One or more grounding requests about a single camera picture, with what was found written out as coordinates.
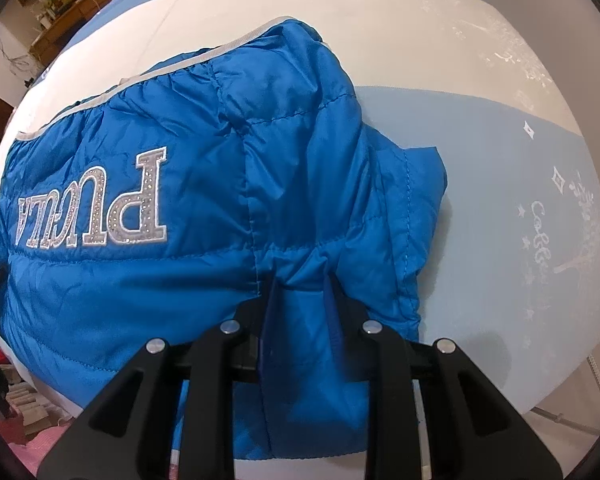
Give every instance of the silver rivet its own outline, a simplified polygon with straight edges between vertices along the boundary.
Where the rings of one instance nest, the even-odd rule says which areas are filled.
[[[456,343],[451,339],[441,339],[436,343],[436,346],[443,354],[452,354],[456,351]]]
[[[220,325],[220,332],[223,334],[235,334],[240,330],[240,323],[238,323],[235,319],[230,319],[229,321],[223,321]]]
[[[149,354],[159,354],[164,350],[165,342],[159,337],[151,339],[144,347]]]
[[[370,319],[362,324],[362,330],[368,334],[378,334],[382,332],[382,324],[374,319]]]

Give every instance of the blue jacket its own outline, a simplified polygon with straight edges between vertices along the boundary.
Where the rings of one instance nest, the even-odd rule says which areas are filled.
[[[367,386],[334,364],[324,275],[416,340],[445,186],[435,148],[364,124],[320,36],[281,18],[19,136],[0,186],[0,334],[85,406],[148,339],[197,338],[274,272],[262,384],[235,386],[236,457],[362,450]]]

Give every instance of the pink fabric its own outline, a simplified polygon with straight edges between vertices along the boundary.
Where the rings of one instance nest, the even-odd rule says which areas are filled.
[[[36,437],[26,444],[9,444],[11,450],[20,459],[20,461],[31,471],[33,476],[38,472],[40,463],[46,454],[51,450],[54,444],[62,436],[69,426],[57,426],[48,430],[40,431]]]

